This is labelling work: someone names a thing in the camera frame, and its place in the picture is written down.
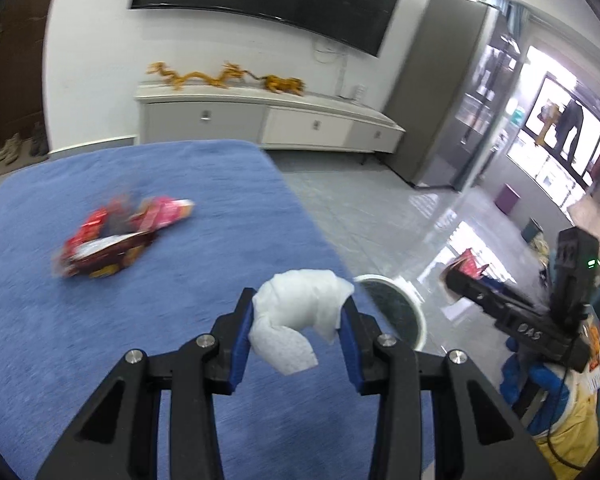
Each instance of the metal screw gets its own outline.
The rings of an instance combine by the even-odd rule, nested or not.
[[[449,359],[452,363],[461,365],[466,362],[468,357],[462,350],[452,350],[451,352],[449,352]]]
[[[378,343],[380,343],[380,346],[393,346],[397,343],[397,341],[398,340],[395,338],[395,336],[392,336],[391,334],[381,334],[378,336]]]
[[[125,361],[129,364],[136,364],[142,361],[142,351],[141,350],[129,350],[125,354]]]
[[[213,337],[211,334],[199,335],[196,338],[196,344],[201,348],[209,348],[210,346],[216,344],[216,338]]]

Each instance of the wooden door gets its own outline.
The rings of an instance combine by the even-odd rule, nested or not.
[[[44,124],[42,49],[51,0],[8,0],[0,12],[0,147]]]

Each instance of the purple stool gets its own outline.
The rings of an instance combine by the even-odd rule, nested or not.
[[[518,200],[520,200],[520,195],[505,184],[493,203],[505,215],[509,215],[513,206],[518,203]]]

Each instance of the tissue paper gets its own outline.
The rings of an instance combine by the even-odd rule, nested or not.
[[[328,343],[340,328],[340,309],[354,287],[331,270],[289,270],[264,283],[253,297],[253,351],[281,374],[318,364],[300,331],[313,327]]]

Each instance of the blue carpet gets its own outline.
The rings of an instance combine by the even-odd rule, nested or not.
[[[52,253],[94,208],[123,191],[189,198],[196,209],[115,276],[53,277]],[[0,187],[0,452],[22,480],[32,480],[126,350],[175,350],[231,311],[243,287],[305,267],[350,278],[252,144],[117,148],[10,176]],[[382,326],[365,294],[358,291],[355,300]],[[318,367],[283,377],[251,353],[234,395],[214,397],[228,479],[366,478],[378,398],[355,393],[339,344],[306,335]],[[168,417],[160,421],[158,476],[166,479]],[[431,434],[426,416],[423,467],[433,459]]]

